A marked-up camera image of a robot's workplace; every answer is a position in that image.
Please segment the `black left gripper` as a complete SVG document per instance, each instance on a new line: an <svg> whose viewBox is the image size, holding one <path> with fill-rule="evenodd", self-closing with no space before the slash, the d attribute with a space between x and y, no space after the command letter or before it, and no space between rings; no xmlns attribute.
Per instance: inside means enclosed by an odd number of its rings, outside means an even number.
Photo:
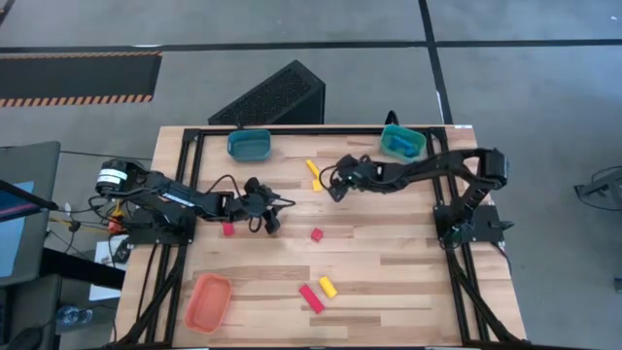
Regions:
<svg viewBox="0 0 622 350"><path fill-rule="evenodd" d="M229 222L246 221L259 218L264 213L264 228L268 234L275 233L281 226L278 214L281 207L270 205L295 205L293 200L282 197L256 177L250 178L244 185L245 195L227 194L227 220Z"/></svg>

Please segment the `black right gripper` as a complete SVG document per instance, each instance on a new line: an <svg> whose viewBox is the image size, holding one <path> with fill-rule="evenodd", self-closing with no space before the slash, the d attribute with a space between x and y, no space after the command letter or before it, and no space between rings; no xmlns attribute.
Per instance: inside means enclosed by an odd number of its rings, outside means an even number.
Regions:
<svg viewBox="0 0 622 350"><path fill-rule="evenodd" d="M346 155L337 162L342 168L342 180L330 181L330 196L335 202L340 202L349 188L363 190L385 190L383 183L385 164L381 162L360 162L357 158Z"/></svg>

